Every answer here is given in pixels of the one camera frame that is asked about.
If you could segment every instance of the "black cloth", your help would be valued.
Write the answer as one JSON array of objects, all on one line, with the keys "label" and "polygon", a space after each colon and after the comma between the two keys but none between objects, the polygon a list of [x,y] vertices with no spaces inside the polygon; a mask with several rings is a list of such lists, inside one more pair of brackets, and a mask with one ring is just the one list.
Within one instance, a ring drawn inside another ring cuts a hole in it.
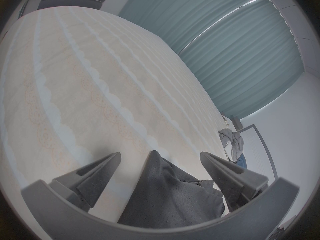
[{"label": "black cloth", "polygon": [[152,151],[118,223],[152,229],[195,225],[221,217],[222,192]]}]

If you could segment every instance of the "mattress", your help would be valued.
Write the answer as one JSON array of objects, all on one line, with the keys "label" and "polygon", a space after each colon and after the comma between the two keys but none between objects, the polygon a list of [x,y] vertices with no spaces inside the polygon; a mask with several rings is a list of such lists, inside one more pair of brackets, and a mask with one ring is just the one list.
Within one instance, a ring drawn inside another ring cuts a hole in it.
[{"label": "mattress", "polygon": [[0,49],[0,183],[42,239],[21,188],[113,152],[122,162],[89,211],[117,222],[151,150],[194,177],[206,151],[225,158],[226,123],[158,36],[117,16],[56,7],[20,18]]}]

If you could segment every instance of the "bedsheet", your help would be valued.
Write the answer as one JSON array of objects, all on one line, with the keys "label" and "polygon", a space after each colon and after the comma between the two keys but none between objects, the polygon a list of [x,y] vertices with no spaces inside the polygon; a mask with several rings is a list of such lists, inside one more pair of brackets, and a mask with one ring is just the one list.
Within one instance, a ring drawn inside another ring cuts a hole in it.
[{"label": "bedsheet", "polygon": [[0,49],[0,183],[26,224],[50,239],[21,188],[113,152],[122,162],[90,210],[116,222],[151,150],[194,177],[201,151],[225,158],[226,124],[198,80],[158,36],[81,7],[20,18]]}]

